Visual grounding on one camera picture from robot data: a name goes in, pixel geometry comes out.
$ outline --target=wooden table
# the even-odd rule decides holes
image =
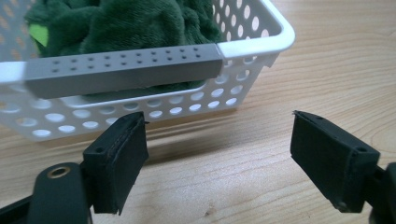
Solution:
[[[150,160],[122,216],[94,223],[367,223],[340,214],[290,157],[293,110],[321,115],[396,161],[396,2],[275,0],[294,46],[236,110],[148,125]],[[99,133],[33,143],[0,127],[0,206]]]

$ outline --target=black plastic jaw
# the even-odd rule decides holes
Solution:
[[[295,111],[292,158],[342,213],[373,207],[373,223],[396,220],[396,163],[377,166],[380,153],[330,121]]]

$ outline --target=gray plastic bar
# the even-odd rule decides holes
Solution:
[[[216,44],[113,51],[30,60],[24,81],[51,99],[214,78],[222,64]]]

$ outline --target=green cloth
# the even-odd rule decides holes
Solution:
[[[211,0],[37,0],[26,13],[42,57],[217,43]]]

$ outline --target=green towel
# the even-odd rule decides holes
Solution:
[[[211,0],[37,0],[25,15],[35,26],[30,32],[41,57],[218,43],[221,32],[212,17]],[[182,91],[203,83],[151,90]]]

